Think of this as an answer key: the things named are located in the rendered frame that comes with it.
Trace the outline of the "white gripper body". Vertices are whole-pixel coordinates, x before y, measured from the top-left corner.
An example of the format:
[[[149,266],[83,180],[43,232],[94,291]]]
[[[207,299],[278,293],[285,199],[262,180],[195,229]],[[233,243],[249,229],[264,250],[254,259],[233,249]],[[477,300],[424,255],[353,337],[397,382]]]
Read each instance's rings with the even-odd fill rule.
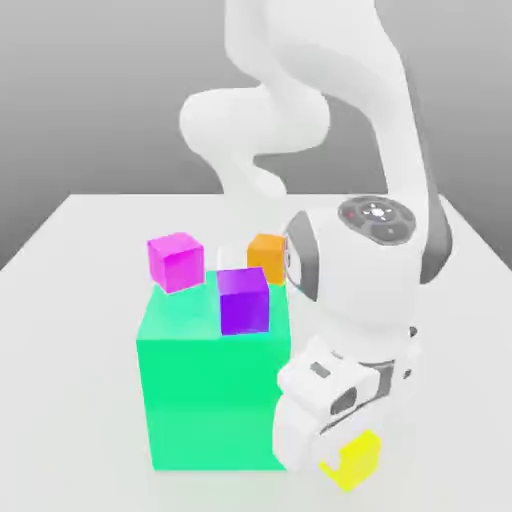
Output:
[[[379,433],[384,419],[384,398],[325,423],[283,395],[274,414],[273,454],[291,472],[319,472],[321,463],[337,468],[340,449],[366,430]]]

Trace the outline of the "small yellow cube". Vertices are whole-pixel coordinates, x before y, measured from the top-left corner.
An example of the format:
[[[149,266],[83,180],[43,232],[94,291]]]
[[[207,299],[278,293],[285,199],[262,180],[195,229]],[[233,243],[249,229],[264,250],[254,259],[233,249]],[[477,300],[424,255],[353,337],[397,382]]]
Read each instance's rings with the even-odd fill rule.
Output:
[[[336,459],[320,462],[319,469],[343,491],[352,491],[377,469],[381,447],[381,438],[365,430],[340,447]]]

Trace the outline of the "small purple cube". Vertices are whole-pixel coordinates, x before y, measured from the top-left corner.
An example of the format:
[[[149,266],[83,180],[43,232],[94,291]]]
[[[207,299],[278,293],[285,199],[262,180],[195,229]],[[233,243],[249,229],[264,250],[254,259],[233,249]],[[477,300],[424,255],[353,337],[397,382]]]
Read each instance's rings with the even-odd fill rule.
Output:
[[[219,270],[216,274],[223,335],[269,330],[269,287],[261,267]]]

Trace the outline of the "small orange cube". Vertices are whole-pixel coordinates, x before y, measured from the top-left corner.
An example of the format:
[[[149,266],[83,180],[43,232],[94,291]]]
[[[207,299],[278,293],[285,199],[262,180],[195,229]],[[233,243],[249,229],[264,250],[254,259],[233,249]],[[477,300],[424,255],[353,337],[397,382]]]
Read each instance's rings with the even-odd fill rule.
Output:
[[[269,284],[282,285],[285,280],[284,252],[283,236],[257,234],[247,247],[247,266],[261,267]]]

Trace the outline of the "small magenta cube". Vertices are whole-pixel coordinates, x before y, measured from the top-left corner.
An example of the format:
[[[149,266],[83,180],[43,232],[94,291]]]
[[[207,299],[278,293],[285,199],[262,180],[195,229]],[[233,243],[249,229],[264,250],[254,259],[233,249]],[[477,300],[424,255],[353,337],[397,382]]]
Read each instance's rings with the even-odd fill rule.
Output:
[[[175,232],[147,242],[150,275],[166,294],[204,282],[204,247],[186,232]]]

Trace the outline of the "large green box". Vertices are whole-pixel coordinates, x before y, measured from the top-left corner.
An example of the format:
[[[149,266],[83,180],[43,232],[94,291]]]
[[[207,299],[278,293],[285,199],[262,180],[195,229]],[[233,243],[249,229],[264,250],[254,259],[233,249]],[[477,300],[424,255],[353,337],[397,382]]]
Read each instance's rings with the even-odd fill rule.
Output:
[[[153,287],[136,348],[155,470],[282,470],[272,428],[291,352],[285,286],[269,302],[268,331],[224,336],[214,272],[175,294]]]

